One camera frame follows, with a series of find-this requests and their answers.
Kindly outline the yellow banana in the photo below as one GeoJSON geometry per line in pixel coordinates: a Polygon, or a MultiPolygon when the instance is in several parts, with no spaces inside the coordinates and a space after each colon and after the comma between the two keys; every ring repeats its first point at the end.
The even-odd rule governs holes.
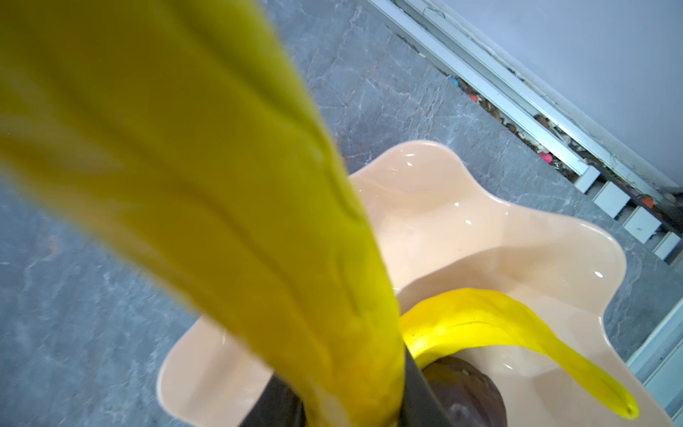
{"type": "Polygon", "coordinates": [[[558,339],[528,306],[498,291],[461,288],[436,295],[401,315],[399,324],[418,368],[461,350],[523,347],[552,359],[618,416],[640,416],[638,403],[622,384],[558,339]]]}
{"type": "Polygon", "coordinates": [[[312,426],[393,426],[398,303],[257,1],[5,1],[1,169],[209,315],[312,426]]]}

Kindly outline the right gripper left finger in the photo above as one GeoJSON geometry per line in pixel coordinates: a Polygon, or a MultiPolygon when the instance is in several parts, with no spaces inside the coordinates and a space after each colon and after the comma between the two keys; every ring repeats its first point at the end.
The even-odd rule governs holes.
{"type": "Polygon", "coordinates": [[[240,427],[304,427],[306,414],[301,399],[276,375],[272,375],[240,427]]]}

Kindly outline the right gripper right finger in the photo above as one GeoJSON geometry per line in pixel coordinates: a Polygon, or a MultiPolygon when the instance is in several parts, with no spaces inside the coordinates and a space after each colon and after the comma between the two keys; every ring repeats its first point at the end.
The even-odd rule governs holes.
{"type": "Polygon", "coordinates": [[[406,346],[404,350],[405,382],[399,411],[399,425],[403,427],[451,427],[452,422],[431,391],[413,356],[406,346]]]}

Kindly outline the dark purple plum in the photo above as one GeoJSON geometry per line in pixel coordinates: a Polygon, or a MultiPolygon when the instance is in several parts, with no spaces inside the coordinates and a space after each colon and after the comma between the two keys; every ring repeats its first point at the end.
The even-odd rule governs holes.
{"type": "Polygon", "coordinates": [[[457,426],[507,426],[507,409],[493,380],[464,359],[447,356],[423,376],[446,417],[457,426]]]}

